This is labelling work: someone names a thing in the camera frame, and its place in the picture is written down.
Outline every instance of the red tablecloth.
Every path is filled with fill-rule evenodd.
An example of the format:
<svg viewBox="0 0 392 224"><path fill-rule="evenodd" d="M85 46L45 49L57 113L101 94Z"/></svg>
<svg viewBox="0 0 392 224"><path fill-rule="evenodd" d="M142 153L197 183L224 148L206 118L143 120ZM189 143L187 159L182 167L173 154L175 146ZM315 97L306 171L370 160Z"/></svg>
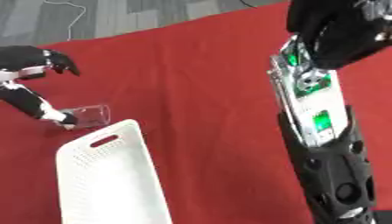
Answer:
<svg viewBox="0 0 392 224"><path fill-rule="evenodd" d="M114 38L51 45L83 75L27 85L56 108L107 103L140 122L175 224L310 224L267 79L286 40L276 4ZM341 71L374 166L379 208L392 208L392 51ZM54 155L89 132L65 132L0 103L0 221L57 224Z"/></svg>

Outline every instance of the white laundry basket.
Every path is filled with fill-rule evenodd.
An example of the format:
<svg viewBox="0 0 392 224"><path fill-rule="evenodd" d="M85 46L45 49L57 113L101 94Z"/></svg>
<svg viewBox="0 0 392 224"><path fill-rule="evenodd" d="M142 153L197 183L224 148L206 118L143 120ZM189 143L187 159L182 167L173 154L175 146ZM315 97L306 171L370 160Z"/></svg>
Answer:
<svg viewBox="0 0 392 224"><path fill-rule="evenodd" d="M111 141L91 145L102 139ZM56 164L63 224L172 223L137 122L119 122L65 144Z"/></svg>

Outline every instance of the clear plastic cup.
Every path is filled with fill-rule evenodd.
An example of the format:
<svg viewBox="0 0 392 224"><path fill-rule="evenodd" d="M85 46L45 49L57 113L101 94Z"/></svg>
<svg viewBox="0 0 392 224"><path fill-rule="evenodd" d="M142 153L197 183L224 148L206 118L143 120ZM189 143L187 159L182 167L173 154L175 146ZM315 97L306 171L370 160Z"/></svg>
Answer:
<svg viewBox="0 0 392 224"><path fill-rule="evenodd" d="M80 108L64 108L60 111L72 114L78 119L78 123L73 127L73 130L106 126L110 124L110 108L105 104Z"/></svg>

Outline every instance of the black and white robotic hand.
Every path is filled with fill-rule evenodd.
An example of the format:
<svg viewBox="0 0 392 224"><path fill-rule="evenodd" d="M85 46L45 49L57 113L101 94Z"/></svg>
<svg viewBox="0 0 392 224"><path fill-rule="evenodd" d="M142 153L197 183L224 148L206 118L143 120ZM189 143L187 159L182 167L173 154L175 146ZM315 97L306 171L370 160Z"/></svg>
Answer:
<svg viewBox="0 0 392 224"><path fill-rule="evenodd" d="M78 67L64 53L30 45L0 47L0 100L28 116L50 120L70 130L77 123L76 117L58 111L41 95L18 83L18 80L45 77L47 69L58 74L68 70L80 75Z"/></svg>
<svg viewBox="0 0 392 224"><path fill-rule="evenodd" d="M292 0L287 30L315 67L338 69L392 44L392 0Z"/></svg>

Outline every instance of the floor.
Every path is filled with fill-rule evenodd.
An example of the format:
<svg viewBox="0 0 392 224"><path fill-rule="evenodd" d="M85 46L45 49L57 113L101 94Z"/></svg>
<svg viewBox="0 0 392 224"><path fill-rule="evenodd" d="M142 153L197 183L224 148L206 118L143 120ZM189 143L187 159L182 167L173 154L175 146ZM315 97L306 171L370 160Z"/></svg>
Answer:
<svg viewBox="0 0 392 224"><path fill-rule="evenodd" d="M244 1L259 6L283 0ZM108 37L245 8L240 0L0 0L0 46Z"/></svg>

